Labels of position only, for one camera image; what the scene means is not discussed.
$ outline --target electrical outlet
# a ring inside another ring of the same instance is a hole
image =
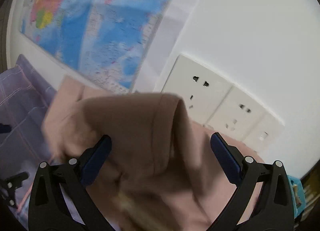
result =
[[[238,141],[252,130],[266,110],[252,97],[233,87],[207,125]]]
[[[281,120],[267,113],[262,120],[252,129],[243,142],[256,152],[265,149],[284,130]]]
[[[204,124],[231,87],[231,83],[210,69],[180,55],[163,88],[163,92],[181,96],[190,118]]]

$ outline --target pink cloth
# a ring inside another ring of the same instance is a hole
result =
[[[190,122],[183,101],[174,95],[111,96],[67,77],[43,132],[62,160],[80,156],[103,134],[111,137],[111,154],[87,192],[123,230],[141,230],[132,214],[147,216],[158,230],[206,230],[236,189],[210,149],[213,131]],[[244,156],[262,161],[243,143],[225,140]],[[249,218],[260,188],[241,222]],[[133,211],[123,206],[120,194],[129,198]]]

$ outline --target purple bedsheet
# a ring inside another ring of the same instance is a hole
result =
[[[0,74],[0,122],[12,131],[0,134],[0,178],[23,171],[30,177],[16,190],[16,218],[27,227],[28,194],[36,170],[52,155],[41,133],[41,124],[55,90],[20,55],[16,66]]]

